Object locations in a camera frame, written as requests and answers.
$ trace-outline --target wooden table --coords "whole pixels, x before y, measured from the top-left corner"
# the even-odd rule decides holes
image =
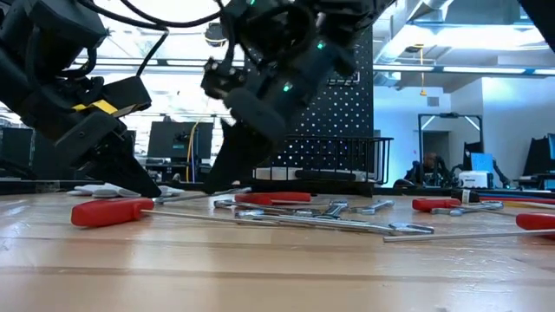
[[[508,217],[432,216],[413,212],[411,198],[388,199],[393,211],[365,218],[443,233],[516,229]],[[84,230],[69,223],[84,200],[0,198],[0,311],[554,310],[555,243],[539,237],[384,244],[374,234],[163,217]],[[163,209],[214,213],[207,199]]]

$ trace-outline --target wrench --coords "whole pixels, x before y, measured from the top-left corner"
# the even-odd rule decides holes
[[[303,224],[316,227],[323,227],[337,230],[370,232],[383,235],[417,235],[417,234],[433,234],[434,228],[420,226],[417,224],[390,224],[387,226],[371,224],[360,221],[332,220],[325,218],[304,218],[292,216],[243,216],[242,218],[251,218],[263,221],[275,221],[280,224]]]
[[[277,213],[277,214],[286,214],[286,215],[294,215],[294,216],[303,216],[303,217],[313,217],[320,213],[319,210],[312,210],[312,209],[283,209],[278,208],[276,206],[270,205],[257,205],[251,203],[238,203],[234,202],[230,199],[226,200],[216,200],[214,201],[214,208],[230,208],[233,206],[241,207],[241,208],[248,208],[254,211],[265,211],[268,213]]]
[[[384,200],[384,201],[378,201],[377,203],[366,207],[353,207],[350,209],[350,211],[353,213],[360,213],[362,215],[373,216],[378,211],[385,208],[393,207],[394,205],[395,205],[395,202],[393,200]]]
[[[335,220],[339,219],[342,212],[349,208],[349,202],[346,199],[331,200],[328,204],[328,210],[326,210],[322,215],[316,216],[315,218]]]
[[[477,205],[462,205],[455,208],[434,208],[430,211],[431,214],[443,214],[451,217],[460,217],[463,214],[471,212],[490,212],[505,214],[503,212],[496,212],[502,210],[504,207],[502,202],[498,201],[485,201]]]

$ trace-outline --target pegboard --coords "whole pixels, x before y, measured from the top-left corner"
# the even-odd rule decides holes
[[[371,138],[374,132],[371,29],[362,34],[355,46],[355,58],[360,81],[353,86],[327,85],[322,88],[291,126],[292,137],[303,135],[322,139],[288,140],[273,158],[272,166],[372,170],[370,167],[377,153],[375,144],[347,140]],[[245,67],[247,70],[254,68],[248,58],[245,58]],[[336,73],[329,77],[332,81],[337,79],[344,78]],[[327,140],[327,137],[346,140]]]

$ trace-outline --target metal tool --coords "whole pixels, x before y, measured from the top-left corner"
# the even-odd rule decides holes
[[[383,201],[378,201],[377,203],[366,207],[352,207],[350,211],[353,213],[359,213],[362,215],[373,216],[378,211],[385,208],[393,207],[394,205],[395,205],[395,202],[393,200],[383,200]]]
[[[256,220],[275,221],[280,224],[303,224],[336,230],[371,232],[383,235],[418,235],[433,234],[434,228],[416,224],[390,224],[387,226],[371,224],[361,221],[346,221],[326,218],[303,218],[292,216],[248,216]]]
[[[500,201],[486,201],[479,204],[466,204],[460,205],[454,208],[434,208],[430,210],[431,214],[443,214],[449,215],[451,217],[460,217],[463,214],[471,212],[488,212],[493,214],[499,214],[503,216],[515,216],[508,212],[501,212],[504,205]]]
[[[240,208],[248,208],[255,211],[265,211],[266,213],[273,213],[273,214],[286,214],[286,215],[295,215],[295,216],[303,216],[303,217],[313,217],[320,214],[319,210],[311,210],[311,209],[285,209],[282,207],[276,207],[273,205],[258,205],[258,204],[251,204],[251,203],[238,203],[230,199],[224,200],[216,200],[214,201],[214,208],[232,208],[232,207],[240,207]]]
[[[233,224],[250,224],[250,225],[266,225],[266,226],[267,225],[269,225],[269,226],[279,225],[276,222],[250,220],[250,219],[242,219],[242,218],[217,218],[217,217],[190,215],[190,214],[185,214],[185,213],[174,213],[174,212],[165,212],[165,211],[141,211],[141,212],[144,213],[144,214],[155,215],[155,216],[188,218],[188,219],[193,219],[193,220],[225,222],[225,223],[233,223]]]
[[[186,200],[194,200],[194,199],[201,199],[201,198],[211,198],[220,195],[228,195],[228,194],[240,194],[245,192],[250,192],[250,187],[239,188],[239,189],[231,189],[222,192],[215,192],[214,194],[200,194],[200,195],[192,195],[192,196],[179,196],[175,198],[154,198],[153,201],[157,205],[163,205],[164,203],[175,203],[180,201]]]
[[[346,199],[334,199],[328,204],[328,210],[315,218],[335,220],[339,219],[341,213],[349,209],[349,202]]]
[[[464,238],[489,238],[489,237],[524,237],[524,236],[544,236],[555,235],[555,230],[531,230],[531,231],[508,231],[508,232],[489,232],[489,233],[468,233],[468,234],[434,234],[434,235],[415,235],[412,237],[384,237],[384,243],[396,242],[420,242],[440,239],[464,239]]]

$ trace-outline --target screwdriver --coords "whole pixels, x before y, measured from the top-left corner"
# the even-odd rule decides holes
[[[430,241],[438,239],[486,238],[486,237],[517,237],[541,236],[555,239],[555,215],[545,213],[520,213],[516,216],[517,225],[526,231],[484,232],[469,234],[433,234],[412,237],[384,237],[384,243],[407,241]]]
[[[146,215],[189,218],[234,224],[277,225],[277,223],[269,221],[216,218],[185,213],[155,211],[154,202],[149,198],[112,198],[79,204],[71,211],[71,224],[83,227],[102,227],[139,221]]]

